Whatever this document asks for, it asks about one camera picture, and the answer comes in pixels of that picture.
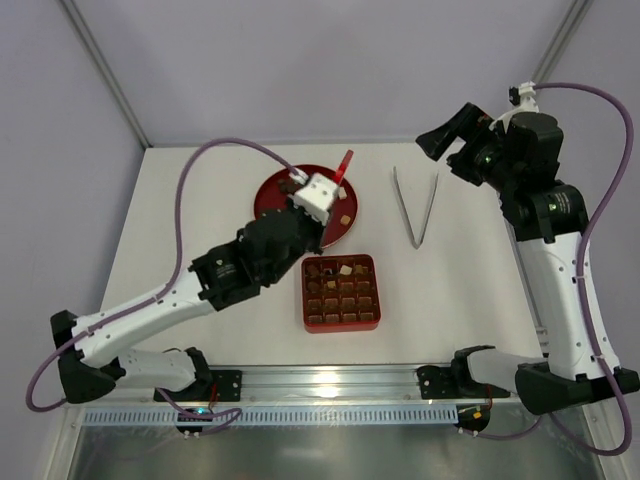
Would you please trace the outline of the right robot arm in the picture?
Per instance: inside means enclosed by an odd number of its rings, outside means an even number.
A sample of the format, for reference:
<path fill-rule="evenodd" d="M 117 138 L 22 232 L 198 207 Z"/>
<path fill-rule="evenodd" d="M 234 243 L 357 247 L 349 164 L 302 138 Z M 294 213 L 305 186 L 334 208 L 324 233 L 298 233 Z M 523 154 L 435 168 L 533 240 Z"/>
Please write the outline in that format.
<path fill-rule="evenodd" d="M 594 291 L 588 254 L 579 249 L 590 217 L 579 190 L 556 177 L 564 140 L 558 121 L 533 107 L 495 120 L 467 103 L 416 143 L 437 161 L 457 139 L 464 144 L 447 164 L 458 178 L 498 193 L 548 341 L 545 358 L 489 345 L 457 351 L 451 368 L 459 389 L 513 392 L 534 415 L 638 392 L 638 373 L 622 367 L 605 340 L 597 301 L 581 303 Z"/>

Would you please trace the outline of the red chocolate box with tray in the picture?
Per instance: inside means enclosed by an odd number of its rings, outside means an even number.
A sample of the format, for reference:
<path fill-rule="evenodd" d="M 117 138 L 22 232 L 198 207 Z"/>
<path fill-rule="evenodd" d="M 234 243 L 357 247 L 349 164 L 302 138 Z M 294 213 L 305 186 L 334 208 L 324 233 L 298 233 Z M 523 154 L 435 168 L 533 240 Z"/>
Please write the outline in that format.
<path fill-rule="evenodd" d="M 320 275 L 311 278 L 306 268 L 314 265 Z M 334 276 L 325 277 L 324 268 L 334 268 Z M 372 331 L 382 318 L 379 288 L 373 258 L 368 254 L 313 256 L 301 265 L 302 321 L 307 332 L 346 333 Z M 327 290 L 333 280 L 335 290 Z M 310 282 L 320 285 L 309 292 Z"/>

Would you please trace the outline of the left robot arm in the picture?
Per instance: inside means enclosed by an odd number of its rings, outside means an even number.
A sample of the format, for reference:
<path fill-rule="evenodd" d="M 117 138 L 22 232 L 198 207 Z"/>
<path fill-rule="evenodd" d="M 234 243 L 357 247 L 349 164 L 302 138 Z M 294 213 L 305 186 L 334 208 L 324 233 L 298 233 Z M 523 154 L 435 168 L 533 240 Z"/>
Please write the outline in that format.
<path fill-rule="evenodd" d="M 66 401 L 88 403 L 116 388 L 152 389 L 157 401 L 206 399 L 214 376 L 200 350 L 148 352 L 136 344 L 278 283 L 302 256 L 321 252 L 330 217 L 329 209 L 289 201 L 249 222 L 231 242 L 193 260 L 157 292 L 93 315 L 62 311 L 52 316 Z"/>

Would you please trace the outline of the red rectangular box lid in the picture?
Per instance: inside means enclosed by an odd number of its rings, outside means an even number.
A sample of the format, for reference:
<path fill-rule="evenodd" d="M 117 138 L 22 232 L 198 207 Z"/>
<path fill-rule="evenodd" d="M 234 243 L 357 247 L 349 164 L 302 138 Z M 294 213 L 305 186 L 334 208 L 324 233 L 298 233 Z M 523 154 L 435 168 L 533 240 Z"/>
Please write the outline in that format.
<path fill-rule="evenodd" d="M 349 167 L 349 164 L 353 158 L 354 152 L 351 149 L 348 149 L 343 157 L 343 159 L 341 160 L 338 168 L 335 170 L 334 172 L 334 176 L 333 176 L 333 181 L 337 184 L 340 185 L 342 183 L 342 180 L 346 174 L 346 171 Z"/>

